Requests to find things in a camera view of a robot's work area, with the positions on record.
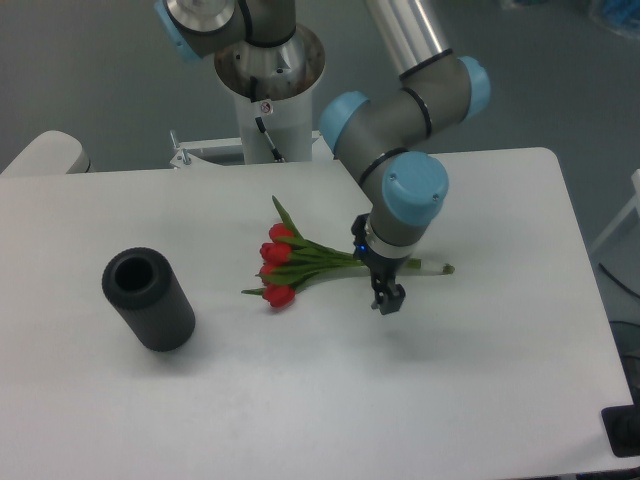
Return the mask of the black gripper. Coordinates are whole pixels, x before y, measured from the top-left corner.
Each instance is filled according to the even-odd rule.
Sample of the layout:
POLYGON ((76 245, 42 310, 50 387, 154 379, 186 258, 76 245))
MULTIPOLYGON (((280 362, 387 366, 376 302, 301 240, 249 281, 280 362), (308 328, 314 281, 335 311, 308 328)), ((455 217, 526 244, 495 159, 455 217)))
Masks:
POLYGON ((405 299, 405 290, 395 283, 396 275, 415 250, 415 244, 398 246, 384 241, 373 230, 368 214, 356 217, 351 234, 354 237, 353 256, 370 271, 374 293, 371 308, 379 309, 382 315, 398 312, 405 299))

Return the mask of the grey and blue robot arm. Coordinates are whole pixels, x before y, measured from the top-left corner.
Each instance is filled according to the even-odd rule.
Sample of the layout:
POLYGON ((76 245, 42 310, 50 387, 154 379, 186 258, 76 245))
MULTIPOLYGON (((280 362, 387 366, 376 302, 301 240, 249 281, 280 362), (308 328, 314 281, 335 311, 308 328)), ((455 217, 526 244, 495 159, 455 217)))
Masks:
POLYGON ((371 202, 352 226, 356 259, 369 269, 373 308, 397 312, 396 282, 439 214, 449 180, 435 158, 414 150, 465 121, 490 99, 485 69, 452 52, 428 1, 371 1, 368 10, 390 53, 400 90, 384 102, 359 92, 335 98, 318 121, 311 94, 325 69, 318 37, 292 1, 159 1, 156 13, 188 61, 212 58, 230 92, 248 164, 310 159, 320 136, 371 202))

